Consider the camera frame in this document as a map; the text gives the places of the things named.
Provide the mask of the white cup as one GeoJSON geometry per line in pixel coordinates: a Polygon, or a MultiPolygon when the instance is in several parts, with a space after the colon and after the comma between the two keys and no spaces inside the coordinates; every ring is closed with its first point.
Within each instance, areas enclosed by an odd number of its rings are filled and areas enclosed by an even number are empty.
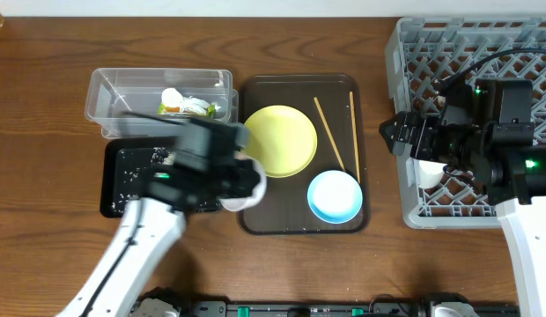
{"type": "Polygon", "coordinates": [[[431,162],[426,160],[417,161],[417,176],[418,186],[421,189],[428,189],[436,187],[445,174],[444,167],[446,165],[437,162],[431,162]]]}

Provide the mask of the green snack wrapper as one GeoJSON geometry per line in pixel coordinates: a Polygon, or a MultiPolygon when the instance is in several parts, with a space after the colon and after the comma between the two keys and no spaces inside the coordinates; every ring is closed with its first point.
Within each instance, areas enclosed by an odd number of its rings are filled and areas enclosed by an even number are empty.
{"type": "Polygon", "coordinates": [[[212,118],[218,105],[215,103],[209,104],[207,107],[199,105],[186,105],[182,107],[167,107],[164,104],[161,104],[158,110],[160,115],[171,115],[171,116],[181,116],[181,115],[199,115],[204,117],[212,118]]]}

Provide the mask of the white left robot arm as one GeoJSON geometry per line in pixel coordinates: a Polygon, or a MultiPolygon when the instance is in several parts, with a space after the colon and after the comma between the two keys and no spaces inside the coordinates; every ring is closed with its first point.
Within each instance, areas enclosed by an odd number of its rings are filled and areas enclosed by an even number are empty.
{"type": "Polygon", "coordinates": [[[205,173],[179,163],[155,166],[144,192],[127,203],[121,223],[76,297],[61,316],[128,316],[141,290],[187,228],[201,201],[234,202],[232,211],[253,207],[266,188],[262,165],[232,156],[205,173]]]}

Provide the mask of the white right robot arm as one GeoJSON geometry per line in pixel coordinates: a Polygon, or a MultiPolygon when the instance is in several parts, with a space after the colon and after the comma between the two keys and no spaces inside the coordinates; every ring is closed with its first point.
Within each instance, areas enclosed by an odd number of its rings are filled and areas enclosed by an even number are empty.
{"type": "Polygon", "coordinates": [[[494,206],[523,316],[546,316],[546,145],[535,145],[526,79],[443,83],[438,115],[401,111],[380,125],[389,151],[470,172],[494,206]]]}

